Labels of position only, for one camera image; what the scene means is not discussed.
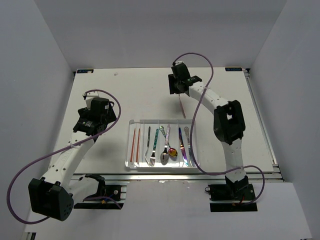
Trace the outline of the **rainbow iridescent knife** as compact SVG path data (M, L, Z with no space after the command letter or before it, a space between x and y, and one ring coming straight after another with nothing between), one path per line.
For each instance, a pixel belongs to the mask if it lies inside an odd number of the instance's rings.
M181 130L180 127L178 128L178 137L179 137L180 150L181 150L181 153L182 153L183 162L184 162L186 167L189 167L189 162L188 162L188 159L187 159L186 150L185 150L184 143L183 143L182 130Z

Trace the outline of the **ornate silver knife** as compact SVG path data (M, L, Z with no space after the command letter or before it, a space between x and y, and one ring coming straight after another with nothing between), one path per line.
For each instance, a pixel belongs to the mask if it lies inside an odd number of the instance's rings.
M184 133L185 133L185 137L187 139L187 147L188 147L188 153L189 153L190 166L194 167L194 160L193 160L192 153L191 153L190 129L187 126L184 127Z

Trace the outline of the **pink handled spoon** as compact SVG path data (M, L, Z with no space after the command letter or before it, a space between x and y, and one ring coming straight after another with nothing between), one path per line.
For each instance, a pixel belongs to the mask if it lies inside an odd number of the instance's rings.
M163 126L160 126L160 131L162 133L165 132L165 128ZM167 130L164 134L165 136L165 142L164 142L164 150L163 152L160 154L160 162L161 164L164 166L168 163L169 160L169 152L168 152L168 146L169 146L169 133L170 133L170 126L167 126Z

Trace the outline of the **black handled fork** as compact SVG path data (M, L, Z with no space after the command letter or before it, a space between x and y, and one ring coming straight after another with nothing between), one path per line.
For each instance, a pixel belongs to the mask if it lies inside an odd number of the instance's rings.
M148 132L147 132L147 142L146 142L146 151L144 153L144 160L149 165L149 161L147 159L147 153L149 151L149 146L150 146L150 136L151 136L151 127L148 127Z

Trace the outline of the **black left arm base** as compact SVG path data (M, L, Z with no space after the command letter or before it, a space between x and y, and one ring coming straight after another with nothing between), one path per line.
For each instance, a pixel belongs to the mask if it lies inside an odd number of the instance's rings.
M98 174L85 174L79 180L93 180L97 183L96 191L86 195L84 200L76 203L74 209L86 210L121 210L126 199L127 186L122 183L107 183Z

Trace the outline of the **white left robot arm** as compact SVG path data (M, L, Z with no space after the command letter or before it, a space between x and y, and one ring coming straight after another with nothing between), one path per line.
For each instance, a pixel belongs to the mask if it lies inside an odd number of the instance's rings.
M107 98L90 97L86 107L78 110L79 119L69 140L69 149L41 177L28 185L33 212L65 221L77 203L86 198L99 200L106 194L105 179L98 174L85 174L76 183L72 176L85 154L95 144L98 134L116 120L114 103Z

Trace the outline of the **black handled spoon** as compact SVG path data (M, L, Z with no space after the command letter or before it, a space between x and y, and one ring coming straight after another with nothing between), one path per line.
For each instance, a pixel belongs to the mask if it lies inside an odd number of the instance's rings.
M161 131L162 135L164 136L164 150L160 154L160 161L163 165L165 165L169 160L169 153L168 153L168 140L167 140L167 133L165 132L165 128L161 125L159 127L159 130Z

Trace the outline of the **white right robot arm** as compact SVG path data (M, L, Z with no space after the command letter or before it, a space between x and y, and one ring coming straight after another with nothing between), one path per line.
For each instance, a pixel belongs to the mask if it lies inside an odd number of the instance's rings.
M191 76L185 63L177 62L168 75L170 94L186 94L198 101L213 114L213 133L224 151L226 195L236 200L249 184L243 166L242 138L246 129L239 101L228 101L219 96L198 76Z

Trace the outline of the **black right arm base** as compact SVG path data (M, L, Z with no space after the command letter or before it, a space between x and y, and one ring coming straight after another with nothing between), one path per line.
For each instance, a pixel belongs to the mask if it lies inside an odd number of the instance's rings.
M245 177L233 183L225 178L225 184L209 184L204 191L209 194L212 213L257 212L255 190Z

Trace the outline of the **orange chopstick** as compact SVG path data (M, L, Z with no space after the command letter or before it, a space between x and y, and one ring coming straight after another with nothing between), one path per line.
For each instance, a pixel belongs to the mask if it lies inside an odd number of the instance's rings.
M138 130L138 137L137 137L137 145L136 145L136 156L135 156L135 162L139 163L139 155L140 155L140 136L141 136L141 129Z
M131 152L130 152L130 163L133 163L133 157L135 152L135 141L136 141L136 128L133 131L133 138L132 138L132 144L131 144Z

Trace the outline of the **rainbow iridescent spoon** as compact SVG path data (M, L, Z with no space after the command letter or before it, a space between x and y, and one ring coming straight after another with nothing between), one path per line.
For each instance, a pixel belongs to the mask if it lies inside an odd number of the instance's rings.
M172 157L172 158L176 158L178 156L178 152L175 148L170 147L168 150L168 154Z

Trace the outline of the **pink handled fork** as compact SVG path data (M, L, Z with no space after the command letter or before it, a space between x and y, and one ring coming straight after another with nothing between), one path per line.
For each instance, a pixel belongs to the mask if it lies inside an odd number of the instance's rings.
M182 116L183 116L184 119L186 119L187 116L186 116L186 113L185 113L185 110L184 110L184 106L183 106L180 94L178 94L178 99L179 99L179 106L180 106L180 109L181 109Z

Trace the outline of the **green handled fork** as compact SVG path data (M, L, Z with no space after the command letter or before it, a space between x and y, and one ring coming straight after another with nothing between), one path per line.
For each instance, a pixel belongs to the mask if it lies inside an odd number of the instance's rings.
M150 160L149 160L150 167L153 167L155 165L158 135L159 135L159 129L157 128L155 131L152 153L151 153Z

